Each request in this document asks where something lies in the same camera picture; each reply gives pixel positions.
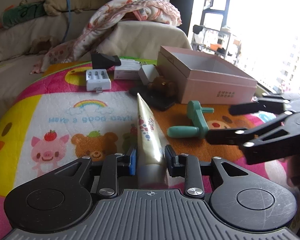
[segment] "pink box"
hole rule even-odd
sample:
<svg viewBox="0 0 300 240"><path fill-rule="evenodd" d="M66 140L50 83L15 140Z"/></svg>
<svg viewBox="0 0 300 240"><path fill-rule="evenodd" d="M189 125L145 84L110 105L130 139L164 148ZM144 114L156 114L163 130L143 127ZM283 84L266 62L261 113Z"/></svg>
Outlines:
<svg viewBox="0 0 300 240"><path fill-rule="evenodd" d="M161 46L157 66L177 84L182 104L240 104L251 101L256 91L254 78L217 55Z"/></svg>

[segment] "cartoon pig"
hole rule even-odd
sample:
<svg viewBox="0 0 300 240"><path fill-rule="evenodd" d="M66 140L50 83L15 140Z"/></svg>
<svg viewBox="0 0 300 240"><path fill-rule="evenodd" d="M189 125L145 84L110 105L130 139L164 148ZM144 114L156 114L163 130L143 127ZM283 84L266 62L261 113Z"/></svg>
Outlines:
<svg viewBox="0 0 300 240"><path fill-rule="evenodd" d="M66 143L69 140L69 135L64 135L57 138L55 131L50 131L45 134L43 139L35 136L32 137L31 158L37 163L32 169L38 170L37 177L45 174L42 171L42 165L52 164L52 170L58 168L58 161L66 155Z"/></svg>

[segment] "black gripper pad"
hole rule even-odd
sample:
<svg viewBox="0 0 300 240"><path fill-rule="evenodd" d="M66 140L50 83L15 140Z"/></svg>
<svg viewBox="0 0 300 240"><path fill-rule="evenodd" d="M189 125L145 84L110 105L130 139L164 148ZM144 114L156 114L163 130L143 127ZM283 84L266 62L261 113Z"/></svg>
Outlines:
<svg viewBox="0 0 300 240"><path fill-rule="evenodd" d="M86 220L70 229L51 234L28 233L15 229L4 238L4 240L13 239L294 240L299 238L287 228L267 233L247 233L233 229L220 222L204 201L186 198L177 189L125 189L122 195L116 198L99 201Z"/></svg>

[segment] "colorful cartoon mat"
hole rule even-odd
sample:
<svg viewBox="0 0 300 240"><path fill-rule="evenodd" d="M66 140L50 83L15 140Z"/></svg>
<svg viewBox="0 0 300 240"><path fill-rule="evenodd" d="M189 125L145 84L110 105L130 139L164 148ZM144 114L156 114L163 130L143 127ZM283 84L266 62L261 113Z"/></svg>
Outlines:
<svg viewBox="0 0 300 240"><path fill-rule="evenodd" d="M110 91L87 92L87 69L91 69L90 63L51 66L49 74L26 88L1 119L0 239L11 229L3 201L13 188L84 155L96 161L108 154L124 153L137 140L137 101L127 91L139 82L113 80L110 70ZM251 128L274 118L267 113L233 117L227 106L213 107L213 114L205 114L211 129ZM168 127L191 125L186 105L176 104L165 112L153 109L153 113L163 146L170 143L177 153L188 152L205 161L221 156L288 187L285 164L278 161L247 166L235 146L212 146L197 138L169 138ZM203 181L206 192L211 192L208 178L203 177ZM182 189L183 179L169 178L169 187ZM296 196L299 209L291 229L300 224L300 195Z"/></svg>

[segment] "blue strap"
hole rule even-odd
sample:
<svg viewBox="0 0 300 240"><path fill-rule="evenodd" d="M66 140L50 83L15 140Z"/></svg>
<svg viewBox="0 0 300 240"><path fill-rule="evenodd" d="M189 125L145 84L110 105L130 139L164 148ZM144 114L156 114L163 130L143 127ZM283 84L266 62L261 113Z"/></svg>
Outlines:
<svg viewBox="0 0 300 240"><path fill-rule="evenodd" d="M68 34L69 27L70 27L70 23L71 23L71 12L70 12L71 6L70 6L70 0L66 0L66 1L67 1L69 18L68 18L67 30L65 32L65 35L63 36L63 39L62 39L61 43L65 42L65 39L66 39L67 34Z"/></svg>

